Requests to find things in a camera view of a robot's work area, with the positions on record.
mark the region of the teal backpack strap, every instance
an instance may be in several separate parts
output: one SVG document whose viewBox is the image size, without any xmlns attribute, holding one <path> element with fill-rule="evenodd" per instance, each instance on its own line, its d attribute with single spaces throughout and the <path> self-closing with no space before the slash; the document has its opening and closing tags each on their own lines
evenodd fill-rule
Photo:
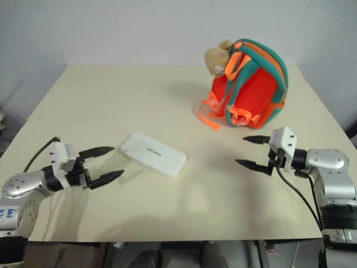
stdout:
<svg viewBox="0 0 357 268">
<path fill-rule="evenodd" d="M 239 51 L 238 49 L 234 48 L 233 46 L 229 49 L 229 58 L 235 53 Z M 239 65 L 239 62 L 236 63 L 235 67 L 234 67 L 234 70 L 233 71 L 236 71 L 237 68 L 238 68 L 238 65 Z M 234 86 L 234 83 L 235 83 L 235 80 L 228 80 L 227 82 L 227 87 L 226 87 L 226 91 L 225 91 L 225 94 L 224 94 L 224 98 L 226 98 L 228 96 L 228 94 L 231 92 L 231 90 L 233 89 L 233 86 Z"/>
<path fill-rule="evenodd" d="M 275 78 L 278 84 L 278 88 L 277 91 L 275 92 L 272 101 L 275 103 L 281 103 L 281 101 L 285 97 L 286 86 L 285 86 L 285 82 L 283 81 L 283 78 L 281 77 L 280 73 L 275 68 L 275 66 L 272 63 L 270 63 L 267 59 L 265 59 L 262 55 L 255 52 L 253 49 L 249 47 L 242 46 L 239 49 L 239 51 L 246 53 L 248 56 L 250 56 L 253 59 L 253 61 L 255 61 L 258 65 L 260 65 L 264 70 L 269 72 Z"/>
<path fill-rule="evenodd" d="M 254 62 L 254 60 L 251 60 L 250 62 L 248 62 L 243 69 L 239 72 L 237 80 L 234 84 L 234 89 L 233 89 L 233 93 L 229 98 L 226 110 L 225 110 L 225 117 L 228 121 L 228 124 L 230 124 L 233 127 L 236 127 L 235 124 L 233 124 L 232 120 L 231 120 L 231 113 L 229 112 L 230 107 L 235 103 L 235 100 L 238 96 L 238 93 L 240 91 L 240 89 L 242 88 L 242 86 L 250 79 L 250 77 L 252 77 L 252 75 L 259 69 L 259 65 Z"/>
<path fill-rule="evenodd" d="M 252 43 L 252 44 L 255 44 L 257 46 L 259 46 L 261 49 L 265 50 L 267 53 L 269 53 L 270 55 L 272 55 L 276 60 L 277 62 L 279 63 L 281 69 L 283 70 L 283 74 L 284 74 L 284 79 L 285 79 L 285 83 L 286 83 L 286 88 L 288 88 L 288 85 L 289 85 L 289 81 L 288 81 L 288 70 L 285 66 L 285 63 L 284 61 L 282 60 L 282 58 L 275 52 L 273 51 L 272 49 L 268 48 L 267 46 L 264 46 L 263 44 L 259 43 L 259 42 L 256 42 L 254 40 L 251 40 L 251 39 L 246 39 L 246 38 L 243 38 L 243 39 L 239 39 L 237 40 L 238 41 L 242 41 L 242 42 L 249 42 L 249 43 Z"/>
</svg>

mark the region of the black cable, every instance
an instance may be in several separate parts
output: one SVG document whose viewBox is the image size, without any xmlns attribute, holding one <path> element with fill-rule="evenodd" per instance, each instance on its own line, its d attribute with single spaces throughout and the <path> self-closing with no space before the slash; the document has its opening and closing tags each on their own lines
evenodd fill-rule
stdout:
<svg viewBox="0 0 357 268">
<path fill-rule="evenodd" d="M 317 226 L 319 227 L 319 229 L 322 231 L 322 228 L 320 226 L 320 222 L 319 219 L 317 218 L 315 212 L 313 211 L 313 209 L 311 208 L 310 204 L 308 203 L 308 201 L 305 199 L 305 197 L 302 195 L 302 193 L 300 193 L 300 191 L 298 189 L 295 188 L 294 185 L 292 185 L 285 177 L 284 175 L 281 173 L 279 166 L 276 166 L 277 172 L 280 176 L 280 178 L 291 188 L 295 191 L 295 193 L 297 193 L 299 195 L 299 197 L 304 201 L 304 203 L 306 204 L 306 206 L 308 207 L 308 209 L 310 210 L 311 214 L 313 215 Z"/>
<path fill-rule="evenodd" d="M 31 160 L 28 162 L 28 164 L 26 165 L 25 169 L 23 170 L 23 172 L 27 172 L 28 169 L 30 168 L 31 164 L 34 162 L 34 160 L 39 156 L 40 153 L 43 152 L 43 150 L 45 148 L 47 148 L 51 143 L 53 143 L 54 141 L 61 141 L 58 137 L 53 137 L 52 139 L 50 139 L 45 145 L 43 145 L 41 147 L 41 149 L 39 149 L 39 151 L 37 153 L 35 153 L 35 155 L 31 158 Z"/>
<path fill-rule="evenodd" d="M 317 216 L 318 216 L 320 222 L 322 222 L 322 221 L 321 221 L 320 210 L 319 210 L 319 207 L 317 206 L 315 191 L 313 190 L 313 181 L 312 181 L 312 178 L 311 178 L 310 176 L 308 177 L 308 181 L 310 182 L 310 187 L 311 187 L 311 191 L 312 191 L 313 202 L 314 202 L 314 204 L 315 204 Z"/>
</svg>

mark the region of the person's shoe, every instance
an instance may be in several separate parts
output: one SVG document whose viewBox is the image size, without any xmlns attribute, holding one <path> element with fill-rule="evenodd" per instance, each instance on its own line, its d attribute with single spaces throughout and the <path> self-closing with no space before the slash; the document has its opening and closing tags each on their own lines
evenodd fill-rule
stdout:
<svg viewBox="0 0 357 268">
<path fill-rule="evenodd" d="M 203 244 L 200 257 L 201 268 L 228 268 L 225 257 L 214 241 Z"/>
<path fill-rule="evenodd" d="M 128 268 L 160 268 L 161 256 L 158 251 L 147 250 L 136 256 Z"/>
</svg>

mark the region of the robotic arm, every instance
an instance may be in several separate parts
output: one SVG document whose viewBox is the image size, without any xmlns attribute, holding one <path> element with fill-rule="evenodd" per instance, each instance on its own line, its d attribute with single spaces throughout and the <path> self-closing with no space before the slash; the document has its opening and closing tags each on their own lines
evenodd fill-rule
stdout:
<svg viewBox="0 0 357 268">
<path fill-rule="evenodd" d="M 36 156 L 50 144 L 53 144 L 53 152 L 50 153 L 52 165 L 27 172 Z M 72 186 L 95 189 L 123 174 L 124 170 L 113 171 L 92 180 L 83 165 L 87 158 L 104 155 L 113 149 L 93 148 L 80 152 L 76 157 L 71 145 L 53 138 L 34 156 L 23 173 L 6 181 L 0 199 L 0 268 L 23 267 L 23 252 L 42 200 Z"/>
<path fill-rule="evenodd" d="M 273 168 L 276 168 L 280 177 L 300 195 L 314 215 L 326 247 L 320 253 L 319 266 L 355 267 L 357 201 L 355 185 L 348 174 L 348 157 L 336 149 L 297 149 L 297 138 L 288 127 L 274 130 L 271 137 L 249 136 L 244 140 L 269 144 L 268 165 L 257 165 L 249 160 L 236 161 L 268 175 L 272 175 Z M 286 172 L 294 169 L 296 176 L 309 178 L 318 217 L 302 194 L 284 178 L 280 168 Z"/>
</svg>

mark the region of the beige tabletop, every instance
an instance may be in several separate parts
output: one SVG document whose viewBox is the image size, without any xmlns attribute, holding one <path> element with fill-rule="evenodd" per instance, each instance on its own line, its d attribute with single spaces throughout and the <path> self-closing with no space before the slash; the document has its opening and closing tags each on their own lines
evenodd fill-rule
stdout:
<svg viewBox="0 0 357 268">
<path fill-rule="evenodd" d="M 202 123 L 195 107 L 210 90 L 203 67 L 69 66 L 1 158 L 0 183 L 23 170 L 53 136 L 77 151 L 114 146 L 88 160 L 93 178 L 125 173 L 95 189 L 57 192 L 41 204 L 34 241 L 242 240 L 321 237 L 303 201 L 277 176 L 250 171 L 234 159 L 268 161 L 268 146 L 242 138 L 289 126 L 302 149 L 333 147 L 357 163 L 357 152 L 304 80 L 288 68 L 286 107 L 261 130 Z M 188 155 L 176 178 L 167 178 L 118 150 L 143 132 Z M 50 164 L 45 151 L 30 170 Z M 357 183 L 357 167 L 350 175 Z M 308 181 L 287 175 L 313 205 Z"/>
</svg>

